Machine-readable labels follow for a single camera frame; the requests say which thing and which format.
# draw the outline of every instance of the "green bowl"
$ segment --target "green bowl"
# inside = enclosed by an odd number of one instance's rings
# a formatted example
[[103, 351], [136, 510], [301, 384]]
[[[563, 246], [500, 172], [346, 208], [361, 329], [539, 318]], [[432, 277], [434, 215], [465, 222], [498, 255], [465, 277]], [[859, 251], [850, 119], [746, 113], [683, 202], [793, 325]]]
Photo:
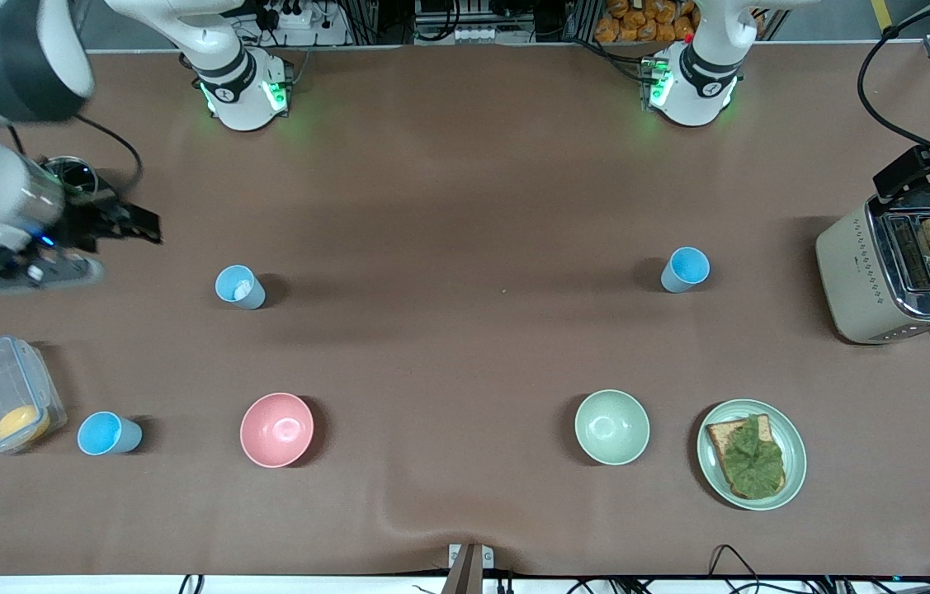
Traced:
[[[737, 418], [746, 418], [751, 414], [769, 415], [769, 426], [773, 430], [773, 440], [784, 451], [784, 488], [777, 495], [765, 497], [765, 499], [744, 499], [737, 496], [729, 487], [729, 481], [725, 478], [725, 473], [721, 471], [721, 463], [718, 462], [718, 455], [714, 449], [714, 443], [710, 442], [710, 433], [706, 432], [707, 425], [713, 425], [715, 422], [735, 421]], [[798, 435], [798, 429], [793, 422], [781, 411], [776, 410], [767, 403], [753, 401], [748, 398], [735, 399], [719, 403], [714, 407], [699, 426], [699, 439], [696, 444], [697, 455], [699, 458], [699, 469], [703, 471], [706, 482], [716, 490], [718, 495], [725, 498], [725, 501], [742, 507], [744, 510], [755, 512], [769, 512], [776, 510], [782, 505], [786, 505], [794, 499], [801, 490], [801, 485], [805, 482], [805, 445], [801, 443], [801, 435]]]
[[574, 414], [574, 436], [589, 458], [619, 466], [637, 460], [649, 444], [649, 414], [634, 396], [601, 390], [586, 396]]

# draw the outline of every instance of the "toaster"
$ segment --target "toaster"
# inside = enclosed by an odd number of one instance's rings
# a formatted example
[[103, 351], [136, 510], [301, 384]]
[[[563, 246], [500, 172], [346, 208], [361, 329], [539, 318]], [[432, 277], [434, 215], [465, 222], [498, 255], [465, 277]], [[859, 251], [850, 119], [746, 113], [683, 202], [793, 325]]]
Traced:
[[816, 240], [816, 261], [835, 327], [848, 341], [886, 345], [930, 336], [930, 251], [922, 223], [930, 193], [890, 208], [873, 196]]

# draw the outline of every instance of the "blue cup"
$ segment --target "blue cup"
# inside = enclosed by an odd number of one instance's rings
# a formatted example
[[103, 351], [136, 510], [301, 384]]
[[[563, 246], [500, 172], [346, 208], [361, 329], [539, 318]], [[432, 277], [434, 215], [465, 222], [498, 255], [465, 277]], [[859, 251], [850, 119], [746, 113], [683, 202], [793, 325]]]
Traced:
[[663, 269], [663, 288], [671, 293], [683, 293], [710, 275], [710, 260], [694, 247], [680, 247], [669, 257]]
[[266, 300], [266, 291], [248, 266], [234, 264], [219, 273], [215, 279], [215, 293], [227, 304], [242, 309], [256, 309]]
[[79, 427], [76, 444], [87, 455], [124, 454], [141, 443], [141, 427], [120, 415], [95, 412]]

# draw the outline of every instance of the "yellow egg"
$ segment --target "yellow egg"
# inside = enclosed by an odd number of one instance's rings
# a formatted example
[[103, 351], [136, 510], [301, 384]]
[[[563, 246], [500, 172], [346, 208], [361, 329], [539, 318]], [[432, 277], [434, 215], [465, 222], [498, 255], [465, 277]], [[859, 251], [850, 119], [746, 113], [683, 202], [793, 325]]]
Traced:
[[[32, 424], [38, 416], [39, 411], [35, 410], [35, 407], [31, 405], [19, 406], [4, 414], [2, 420], [0, 420], [0, 440], [12, 436], [13, 433], [19, 432], [22, 428]], [[39, 427], [35, 429], [35, 432], [28, 439], [42, 436], [47, 427], [50, 427], [50, 415], [43, 417]]]

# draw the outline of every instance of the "transparent food container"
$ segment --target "transparent food container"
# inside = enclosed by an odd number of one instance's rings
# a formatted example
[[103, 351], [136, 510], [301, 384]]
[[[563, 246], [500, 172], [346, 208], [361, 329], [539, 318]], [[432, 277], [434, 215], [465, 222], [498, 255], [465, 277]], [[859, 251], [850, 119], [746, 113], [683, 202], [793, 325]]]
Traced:
[[27, 342], [0, 336], [0, 454], [65, 423], [43, 357]]

